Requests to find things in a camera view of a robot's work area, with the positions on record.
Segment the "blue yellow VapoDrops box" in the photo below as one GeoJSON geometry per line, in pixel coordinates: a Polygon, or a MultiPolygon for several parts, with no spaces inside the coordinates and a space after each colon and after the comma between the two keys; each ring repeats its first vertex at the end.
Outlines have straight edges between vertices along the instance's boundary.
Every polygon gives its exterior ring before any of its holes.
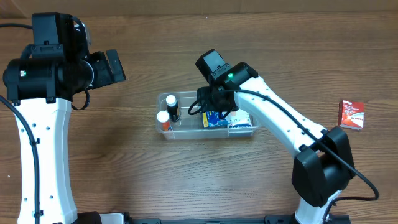
{"type": "Polygon", "coordinates": [[[208,128],[220,128],[229,125],[229,122],[225,119],[221,119],[221,114],[215,111],[205,111],[202,113],[203,127],[208,128]]]}

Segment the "white and navy medicine box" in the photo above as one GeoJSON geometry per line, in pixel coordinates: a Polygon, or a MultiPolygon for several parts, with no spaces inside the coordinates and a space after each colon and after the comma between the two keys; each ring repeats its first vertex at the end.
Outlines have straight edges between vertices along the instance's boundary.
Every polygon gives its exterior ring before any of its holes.
{"type": "Polygon", "coordinates": [[[241,109],[230,112],[226,120],[229,128],[248,128],[252,126],[250,114],[241,109]]]}

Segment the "black bottle white cap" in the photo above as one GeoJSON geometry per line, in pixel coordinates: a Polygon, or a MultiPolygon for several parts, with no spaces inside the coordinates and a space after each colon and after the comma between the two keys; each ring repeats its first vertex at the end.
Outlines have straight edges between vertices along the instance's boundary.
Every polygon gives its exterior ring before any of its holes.
{"type": "Polygon", "coordinates": [[[166,97],[167,112],[172,122],[180,120],[180,109],[177,98],[174,95],[168,95],[166,97]]]}

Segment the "orange tube white cap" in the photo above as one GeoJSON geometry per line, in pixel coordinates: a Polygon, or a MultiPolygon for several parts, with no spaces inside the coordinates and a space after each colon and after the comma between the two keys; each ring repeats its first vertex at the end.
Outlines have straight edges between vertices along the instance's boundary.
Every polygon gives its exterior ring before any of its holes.
{"type": "Polygon", "coordinates": [[[157,120],[160,123],[161,130],[171,131],[170,115],[167,111],[159,111],[157,113],[157,120]]]}

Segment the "red medicine box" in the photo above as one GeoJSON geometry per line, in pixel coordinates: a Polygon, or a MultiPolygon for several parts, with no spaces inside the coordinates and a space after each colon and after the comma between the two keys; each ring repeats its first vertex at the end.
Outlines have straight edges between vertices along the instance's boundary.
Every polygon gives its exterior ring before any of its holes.
{"type": "Polygon", "coordinates": [[[338,126],[361,130],[364,128],[364,103],[341,100],[339,102],[338,126]]]}

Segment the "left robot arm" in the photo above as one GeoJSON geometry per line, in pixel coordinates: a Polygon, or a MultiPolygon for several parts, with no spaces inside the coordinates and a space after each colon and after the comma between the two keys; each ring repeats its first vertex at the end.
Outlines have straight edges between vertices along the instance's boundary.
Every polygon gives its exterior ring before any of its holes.
{"type": "Polygon", "coordinates": [[[21,146],[22,201],[19,223],[130,223],[126,212],[80,213],[70,183],[68,126],[72,101],[125,80],[118,53],[90,53],[88,29],[79,18],[35,13],[34,41],[4,71],[21,146]]]}

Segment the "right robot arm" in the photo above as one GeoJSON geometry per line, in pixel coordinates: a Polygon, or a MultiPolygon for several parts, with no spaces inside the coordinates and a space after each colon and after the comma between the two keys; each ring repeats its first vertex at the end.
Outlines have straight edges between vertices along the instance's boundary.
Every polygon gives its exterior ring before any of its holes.
{"type": "Polygon", "coordinates": [[[355,176],[347,134],[301,115],[244,62],[231,66],[211,49],[195,65],[209,84],[197,91],[200,110],[249,113],[294,159],[292,184],[300,195],[298,209],[292,215],[268,215],[265,223],[350,223],[347,215],[330,214],[333,200],[355,176]]]}

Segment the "clear plastic container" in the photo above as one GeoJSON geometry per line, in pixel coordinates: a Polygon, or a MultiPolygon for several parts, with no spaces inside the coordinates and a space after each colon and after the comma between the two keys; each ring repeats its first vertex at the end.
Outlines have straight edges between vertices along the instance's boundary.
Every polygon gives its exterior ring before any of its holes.
{"type": "Polygon", "coordinates": [[[160,134],[163,134],[167,140],[189,140],[189,139],[209,139],[209,138],[238,138],[252,136],[261,128],[260,122],[250,116],[251,126],[230,128],[227,125],[219,127],[205,128],[203,124],[203,115],[189,115],[189,106],[197,99],[195,91],[183,91],[175,93],[161,93],[157,99],[157,110],[167,111],[166,97],[173,95],[178,101],[180,108],[180,120],[178,122],[170,121],[170,128],[165,129],[164,125],[157,120],[156,128],[160,134]]]}

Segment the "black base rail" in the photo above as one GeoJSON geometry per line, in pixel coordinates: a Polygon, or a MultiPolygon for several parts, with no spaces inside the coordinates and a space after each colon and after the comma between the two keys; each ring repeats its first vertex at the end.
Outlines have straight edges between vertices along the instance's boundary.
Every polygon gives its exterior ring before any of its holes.
{"type": "Polygon", "coordinates": [[[159,218],[133,219],[128,212],[99,214],[98,212],[78,213],[73,224],[121,223],[121,224],[294,224],[293,215],[268,215],[264,218],[222,218],[161,220],[159,218]]]}

